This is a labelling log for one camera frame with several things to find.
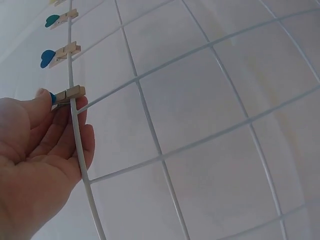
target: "clothespin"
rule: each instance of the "clothespin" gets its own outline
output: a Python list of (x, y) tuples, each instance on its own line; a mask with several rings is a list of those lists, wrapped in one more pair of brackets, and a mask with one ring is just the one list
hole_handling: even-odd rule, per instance
[(57, 93), (52, 97), (52, 111), (58, 109), (59, 107), (69, 105), (70, 99), (78, 99), (86, 95), (86, 89), (84, 86), (74, 86), (69, 89), (66, 89), (62, 92)]
[(54, 6), (58, 6), (59, 4), (65, 2), (66, 0), (50, 0), (49, 1), (49, 4), (53, 4), (54, 3)]
[(71, 56), (80, 53), (81, 46), (77, 45), (77, 42), (74, 41), (65, 47), (58, 49), (57, 51), (45, 50), (41, 55), (41, 68), (44, 69), (49, 65), (49, 68), (54, 67), (55, 65), (61, 63), (63, 60), (67, 59), (67, 54), (70, 53)]
[(79, 13), (77, 12), (77, 9), (72, 9), (71, 11), (66, 12), (65, 14), (62, 15), (51, 15), (46, 19), (45, 22), (45, 27), (50, 29), (54, 29), (57, 26), (65, 23), (68, 21), (68, 18), (71, 17), (71, 19), (74, 19), (79, 16)]

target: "curved wire frame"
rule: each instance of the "curved wire frame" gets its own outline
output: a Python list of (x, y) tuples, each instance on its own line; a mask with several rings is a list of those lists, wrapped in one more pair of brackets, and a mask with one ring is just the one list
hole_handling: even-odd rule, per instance
[[(69, 11), (72, 10), (72, 1), (73, 0), (69, 0)], [(105, 0), (102, 0), (102, 2), (100, 2), (95, 7), (91, 8), (90, 10), (88, 10), (85, 14), (93, 11), (96, 7), (101, 5), (104, 1)], [(215, 138), (218, 138), (218, 137), (220, 137), (220, 136), (222, 136), (224, 134), (230, 133), (230, 132), (232, 132), (232, 131), (240, 128), (240, 127), (248, 125), (250, 133), (251, 133), (251, 136), (252, 136), (252, 139), (253, 139), (253, 142), (254, 142), (255, 147), (257, 149), (257, 152), (258, 152), (258, 154), (260, 156), (261, 163), (263, 165), (263, 168), (264, 168), (264, 171), (265, 171), (265, 174), (266, 174), (266, 178), (267, 178), (267, 181), (268, 181), (268, 184), (269, 184), (269, 188), (270, 188), (270, 191), (271, 191), (271, 194), (272, 194), (272, 197), (273, 197), (273, 201), (274, 201), (274, 204), (275, 204), (275, 209), (276, 209), (278, 217), (273, 219), (273, 220), (271, 220), (271, 221), (265, 222), (263, 224), (255, 226), (253, 228), (250, 228), (250, 229), (247, 229), (245, 231), (239, 232), (239, 233), (237, 233), (235, 235), (231, 235), (231, 236), (227, 236), (227, 237), (221, 238), (219, 240), (235, 239), (235, 238), (238, 238), (240, 236), (247, 235), (247, 234), (249, 234), (249, 233), (251, 233), (253, 231), (256, 231), (258, 229), (264, 228), (264, 227), (266, 227), (268, 225), (271, 225), (271, 224), (273, 224), (275, 222), (279, 222), (280, 223), (283, 240), (288, 240), (288, 236), (287, 236), (287, 231), (286, 231), (284, 220), (287, 217), (291, 216), (292, 214), (300, 211), (301, 209), (304, 209), (304, 208), (306, 208), (308, 206), (312, 206), (312, 205), (315, 205), (315, 204), (318, 205), (320, 203), (320, 199), (314, 199), (312, 201), (306, 202), (305, 204), (294, 208), (293, 210), (289, 211), (286, 214), (282, 213), (281, 207), (280, 207), (280, 203), (279, 203), (279, 199), (278, 199), (278, 196), (277, 196), (277, 192), (276, 192), (276, 189), (275, 189), (274, 181), (272, 179), (272, 176), (271, 176), (271, 173), (270, 173), (270, 170), (269, 170), (269, 167), (268, 167), (264, 152), (262, 150), (262, 147), (260, 145), (259, 139), (257, 137), (257, 134), (255, 132), (255, 129), (254, 129), (252, 123), (254, 121), (258, 120), (258, 119), (261, 119), (261, 118), (265, 117), (266, 115), (269, 115), (269, 114), (273, 113), (274, 111), (276, 111), (278, 109), (283, 108), (284, 106), (292, 104), (292, 103), (294, 103), (294, 102), (296, 102), (296, 101), (298, 101), (298, 100), (300, 100), (300, 99), (302, 99), (302, 98), (314, 93), (315, 91), (318, 91), (320, 89), (320, 84), (318, 84), (316, 87), (314, 87), (314, 88), (312, 88), (312, 89), (310, 89), (310, 90), (308, 90), (308, 91), (306, 91), (306, 92), (304, 92), (304, 93), (302, 93), (300, 95), (297, 95), (297, 96), (295, 96), (295, 97), (293, 97), (293, 98), (291, 98), (291, 99), (279, 104), (278, 106), (272, 107), (272, 108), (270, 108), (270, 109), (268, 109), (268, 110), (266, 110), (266, 111), (264, 111), (264, 112), (262, 112), (262, 113), (260, 113), (260, 114), (258, 114), (256, 116), (249, 117), (249, 115), (248, 115), (248, 113), (247, 113), (247, 111), (246, 111), (246, 109), (244, 107), (244, 104), (243, 104), (243, 102), (242, 102), (242, 100), (240, 98), (240, 95), (238, 94), (238, 92), (236, 90), (236, 87), (233, 84), (233, 81), (231, 80), (231, 78), (230, 78), (230, 76), (229, 76), (224, 64), (222, 63), (222, 61), (220, 60), (217, 52), (214, 49), (214, 45), (218, 44), (218, 43), (220, 43), (222, 41), (225, 41), (225, 40), (227, 40), (229, 38), (232, 38), (232, 37), (235, 37), (237, 35), (243, 34), (245, 32), (248, 32), (248, 31), (254, 30), (256, 28), (260, 28), (260, 27), (263, 27), (265, 25), (277, 22), (279, 24), (279, 26), (288, 35), (288, 37), (290, 38), (292, 43), (295, 45), (295, 47), (299, 51), (300, 55), (302, 56), (302, 58), (305, 60), (305, 62), (309, 66), (309, 68), (312, 71), (312, 73), (313, 73), (314, 77), (316, 78), (316, 80), (320, 83), (320, 77), (319, 77), (318, 73), (316, 72), (315, 68), (313, 67), (313, 65), (311, 64), (310, 60), (308, 59), (308, 57), (306, 56), (304, 51), (301, 49), (301, 47), (299, 46), (297, 41), (294, 39), (294, 37), (290, 34), (290, 32), (282, 24), (282, 20), (284, 20), (284, 19), (291, 18), (291, 17), (294, 17), (294, 16), (299, 16), (299, 15), (304, 15), (304, 14), (308, 14), (308, 13), (312, 13), (312, 12), (317, 12), (317, 11), (320, 11), (320, 8), (314, 8), (314, 9), (310, 9), (310, 10), (305, 10), (305, 11), (300, 11), (300, 12), (297, 12), (297, 13), (289, 14), (289, 15), (286, 15), (286, 16), (283, 16), (283, 17), (277, 17), (271, 11), (271, 9), (263, 2), (263, 0), (257, 0), (272, 15), (272, 17), (273, 17), (272, 20), (269, 20), (269, 21), (266, 21), (266, 22), (262, 22), (262, 23), (247, 27), (247, 28), (242, 29), (240, 31), (237, 31), (237, 32), (234, 32), (232, 34), (226, 35), (226, 36), (224, 36), (224, 37), (222, 37), (220, 39), (217, 39), (215, 41), (210, 41), (209, 38), (207, 37), (205, 31), (202, 29), (202, 27), (198, 23), (197, 19), (195, 18), (195, 16), (191, 12), (190, 8), (186, 4), (185, 0), (180, 0), (182, 5), (185, 7), (186, 11), (189, 13), (190, 17), (192, 18), (193, 22), (195, 23), (195, 25), (197, 26), (197, 28), (201, 32), (201, 35), (204, 37), (204, 39), (206, 40), (207, 43), (202, 45), (202, 46), (200, 46), (200, 47), (197, 47), (197, 48), (195, 48), (195, 49), (193, 49), (193, 50), (191, 50), (189, 52), (186, 52), (186, 53), (184, 53), (184, 54), (182, 54), (182, 55), (180, 55), (180, 56), (178, 56), (178, 57), (176, 57), (176, 58), (174, 58), (172, 60), (169, 60), (166, 63), (163, 63), (162, 65), (147, 71), (146, 73), (138, 75), (136, 67), (135, 67), (135, 63), (133, 61), (133, 57), (131, 55), (131, 51), (130, 51), (130, 47), (129, 47), (129, 44), (128, 44), (127, 36), (126, 36), (125, 30), (124, 30), (124, 26), (126, 26), (129, 23), (135, 21), (136, 19), (138, 19), (138, 18), (140, 18), (140, 17), (142, 17), (142, 16), (144, 16), (144, 15), (146, 15), (146, 14), (148, 14), (148, 13), (154, 11), (154, 10), (156, 10), (157, 8), (160, 8), (160, 7), (162, 7), (162, 6), (166, 5), (166, 4), (169, 4), (169, 3), (173, 2), (173, 1), (175, 1), (175, 0), (167, 0), (167, 1), (157, 5), (155, 7), (153, 7), (152, 9), (146, 11), (145, 13), (141, 14), (140, 16), (135, 17), (134, 19), (132, 19), (132, 20), (126, 22), (126, 23), (123, 23), (122, 22), (122, 18), (120, 16), (120, 11), (119, 11), (119, 8), (118, 8), (117, 0), (114, 0), (114, 4), (115, 4), (116, 11), (117, 11), (117, 14), (118, 14), (118, 19), (119, 19), (120, 26), (117, 27), (116, 29), (114, 29), (113, 31), (111, 31), (110, 33), (108, 33), (107, 35), (105, 35), (103, 38), (101, 38), (100, 40), (98, 40), (97, 42), (92, 44), (91, 46), (89, 46), (87, 49), (84, 49), (80, 54), (78, 54), (73, 59), (72, 59), (72, 57), (71, 57), (71, 55), (69, 53), (67, 54), (68, 81), (69, 81), (69, 87), (71, 88), (71, 87), (74, 86), (73, 65), (72, 65), (73, 61), (75, 61), (81, 55), (85, 54), (87, 51), (89, 51), (91, 48), (93, 48), (94, 46), (99, 44), (101, 41), (106, 39), (108, 36), (112, 35), (113, 33), (115, 33), (118, 30), (121, 30), (122, 35), (123, 35), (124, 40), (125, 40), (125, 45), (126, 45), (128, 57), (129, 57), (130, 62), (131, 62), (132, 71), (133, 71), (133, 74), (134, 74), (134, 78), (133, 79), (127, 81), (126, 83), (124, 83), (123, 85), (115, 88), (114, 90), (112, 90), (112, 91), (110, 91), (110, 92), (98, 97), (96, 100), (88, 103), (86, 106), (82, 107), (79, 110), (77, 110), (76, 100), (75, 99), (71, 99), (70, 100), (71, 116), (72, 116), (72, 122), (73, 122), (73, 131), (74, 131), (74, 138), (75, 138), (75, 143), (76, 143), (76, 149), (77, 149), (77, 154), (78, 154), (79, 165), (80, 165), (82, 179), (83, 179), (84, 187), (85, 187), (86, 194), (87, 194), (87, 197), (88, 197), (89, 205), (90, 205), (90, 208), (91, 208), (92, 217), (93, 217), (94, 224), (95, 224), (95, 227), (97, 229), (99, 238), (100, 238), (100, 240), (107, 240), (106, 236), (105, 236), (105, 233), (104, 233), (104, 230), (103, 230), (103, 227), (102, 227), (102, 224), (101, 224), (101, 220), (99, 218), (99, 213), (98, 213), (97, 206), (96, 206), (96, 203), (95, 203), (95, 200), (94, 200), (94, 196), (93, 196), (93, 193), (92, 193), (92, 189), (91, 189), (91, 184), (97, 183), (97, 182), (100, 182), (102, 180), (106, 180), (106, 179), (112, 178), (114, 176), (133, 171), (133, 170), (135, 170), (137, 168), (142, 168), (142, 167), (144, 167), (146, 165), (153, 164), (155, 162), (161, 161), (162, 162), (163, 173), (164, 173), (164, 176), (165, 176), (165, 179), (166, 179), (166, 182), (167, 182), (170, 194), (171, 194), (171, 198), (173, 200), (173, 203), (174, 203), (174, 206), (175, 206), (175, 209), (176, 209), (176, 213), (178, 215), (178, 219), (180, 221), (180, 225), (182, 227), (182, 231), (184, 233), (184, 237), (185, 237), (186, 240), (190, 240), (188, 229), (187, 229), (187, 226), (186, 226), (182, 211), (180, 209), (179, 202), (178, 202), (178, 199), (177, 199), (173, 184), (171, 182), (171, 178), (170, 178), (170, 175), (169, 175), (165, 160), (168, 157), (172, 156), (172, 155), (176, 155), (176, 154), (181, 153), (181, 152), (183, 152), (183, 151), (185, 151), (187, 149), (194, 148), (194, 147), (196, 147), (196, 146), (198, 146), (200, 144), (203, 144), (205, 142), (211, 141), (211, 140), (213, 140)], [(68, 41), (67, 43), (68, 44), (70, 44), (72, 42), (72, 36), (71, 36), (72, 24), (74, 24), (78, 20), (79, 20), (79, 18), (72, 22), (72, 19), (70, 17), (68, 19), (68, 38), (67, 38), (67, 41)], [(158, 71), (160, 69), (163, 69), (163, 68), (167, 67), (168, 65), (171, 65), (171, 64), (173, 64), (173, 63), (175, 63), (175, 62), (177, 62), (177, 61), (179, 61), (179, 60), (181, 60), (183, 58), (186, 58), (186, 57), (188, 57), (188, 56), (190, 56), (190, 55), (192, 55), (192, 54), (194, 54), (196, 52), (199, 52), (199, 51), (201, 51), (203, 49), (206, 49), (206, 48), (210, 48), (210, 50), (212, 51), (213, 56), (215, 57), (218, 65), (220, 66), (220, 69), (221, 69), (223, 75), (225, 76), (227, 82), (229, 83), (230, 87), (232, 88), (234, 96), (235, 96), (235, 98), (236, 98), (236, 100), (237, 100), (237, 102), (238, 102), (238, 104), (239, 104), (239, 106), (240, 106), (240, 108), (242, 110), (242, 113), (243, 113), (243, 115), (245, 116), (246, 119), (244, 121), (242, 121), (242, 122), (237, 123), (234, 126), (226, 128), (226, 129), (224, 129), (224, 130), (222, 130), (220, 132), (216, 132), (216, 133), (214, 133), (212, 135), (209, 135), (209, 136), (207, 136), (207, 137), (205, 137), (203, 139), (200, 139), (200, 140), (198, 140), (196, 142), (190, 143), (190, 144), (188, 144), (186, 146), (180, 147), (180, 148), (178, 148), (176, 150), (173, 150), (173, 151), (170, 151), (170, 152), (168, 152), (166, 154), (162, 154), (162, 150), (161, 150), (161, 147), (160, 147), (160, 144), (159, 144), (159, 141), (158, 141), (158, 137), (157, 137), (153, 122), (151, 120), (151, 116), (150, 116), (150, 113), (149, 113), (149, 110), (148, 110), (148, 107), (147, 107), (147, 103), (146, 103), (146, 100), (145, 100), (145, 97), (144, 97), (144, 93), (143, 93), (141, 85), (140, 85), (140, 79), (142, 79), (142, 78), (144, 78), (144, 77), (146, 77), (146, 76), (148, 76), (148, 75), (150, 75), (150, 74), (152, 74), (152, 73), (154, 73), (154, 72), (156, 72), (156, 71)], [(145, 112), (145, 115), (146, 115), (146, 118), (147, 118), (148, 126), (149, 126), (149, 129), (151, 131), (151, 135), (152, 135), (154, 144), (155, 144), (156, 149), (158, 151), (158, 156), (154, 157), (154, 158), (152, 158), (150, 160), (138, 163), (136, 165), (124, 168), (122, 170), (119, 170), (119, 171), (116, 171), (116, 172), (113, 172), (113, 173), (98, 177), (98, 178), (93, 179), (93, 180), (90, 180), (89, 177), (88, 177), (88, 172), (87, 172), (87, 167), (86, 167), (85, 157), (84, 157), (84, 151), (83, 151), (83, 147), (82, 147), (82, 141), (81, 141), (81, 135), (80, 135), (80, 129), (79, 129), (79, 122), (78, 122), (78, 114), (83, 112), (83, 111), (85, 111), (85, 110), (87, 110), (89, 107), (93, 106), (94, 104), (100, 102), (101, 100), (107, 98), (108, 96), (116, 93), (117, 91), (125, 88), (126, 86), (128, 86), (128, 85), (130, 85), (132, 83), (136, 83), (136, 85), (137, 85), (137, 88), (138, 88), (138, 91), (139, 91), (139, 94), (140, 94), (140, 98), (141, 98), (141, 103), (143, 105), (143, 109), (144, 109), (144, 112)]]

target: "blue heart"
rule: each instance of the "blue heart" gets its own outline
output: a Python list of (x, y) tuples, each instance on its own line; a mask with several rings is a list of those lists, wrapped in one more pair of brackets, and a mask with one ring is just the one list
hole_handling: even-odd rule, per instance
[(53, 25), (58, 19), (60, 18), (59, 15), (51, 15), (46, 19), (45, 27), (48, 28)]
[(45, 50), (41, 55), (42, 61), (41, 61), (40, 67), (44, 69), (46, 66), (48, 66), (55, 55), (56, 55), (55, 51)]

